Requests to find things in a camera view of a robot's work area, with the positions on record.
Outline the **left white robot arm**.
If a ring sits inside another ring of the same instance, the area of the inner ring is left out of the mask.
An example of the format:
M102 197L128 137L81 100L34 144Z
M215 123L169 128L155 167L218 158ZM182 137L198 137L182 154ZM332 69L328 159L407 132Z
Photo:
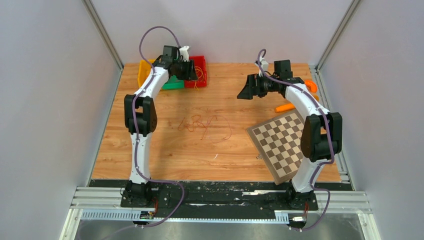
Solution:
M141 87L124 97L124 123L131 138L132 166L123 199L132 205L147 207L153 201L149 158L153 132L158 125L155 98L172 77L182 81L197 79L189 50L188 45L165 45L154 62L147 62L150 72Z

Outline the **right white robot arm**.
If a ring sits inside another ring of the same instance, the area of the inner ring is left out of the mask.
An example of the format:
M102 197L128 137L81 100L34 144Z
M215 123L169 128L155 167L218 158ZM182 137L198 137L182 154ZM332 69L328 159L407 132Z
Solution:
M237 98L251 100L276 92L293 104L304 120L300 137L303 159L285 195L286 204L298 209L314 192L322 167L332 164L335 154L341 151L343 118L338 112L330 112L323 107L310 93L306 82L293 76L289 60L275 61L273 74L267 74L268 63L262 56L255 64L259 73L247 76Z

